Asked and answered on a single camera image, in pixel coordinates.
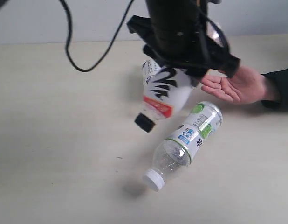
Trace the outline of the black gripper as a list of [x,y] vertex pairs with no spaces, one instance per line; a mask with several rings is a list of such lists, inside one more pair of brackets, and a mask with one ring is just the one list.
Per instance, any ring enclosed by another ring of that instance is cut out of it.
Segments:
[[230,53],[226,37],[210,19],[191,21],[189,33],[156,28],[150,18],[136,15],[127,27],[145,42],[143,53],[160,67],[181,69],[195,78],[209,70],[222,70],[233,77],[239,67],[240,59]]

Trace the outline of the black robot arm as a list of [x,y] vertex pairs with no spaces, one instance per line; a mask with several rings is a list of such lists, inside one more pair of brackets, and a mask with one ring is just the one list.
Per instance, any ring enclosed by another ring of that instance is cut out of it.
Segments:
[[144,42],[144,54],[159,65],[185,69],[193,77],[208,70],[232,78],[240,59],[230,53],[221,28],[207,16],[207,0],[148,0],[149,17],[132,16],[130,33]]

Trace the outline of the person's open hand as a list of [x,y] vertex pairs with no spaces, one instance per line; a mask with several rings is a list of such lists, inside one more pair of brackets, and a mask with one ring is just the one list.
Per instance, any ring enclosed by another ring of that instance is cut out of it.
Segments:
[[204,92],[237,105],[281,100],[280,92],[271,80],[245,66],[241,66],[232,78],[205,75],[201,83]]

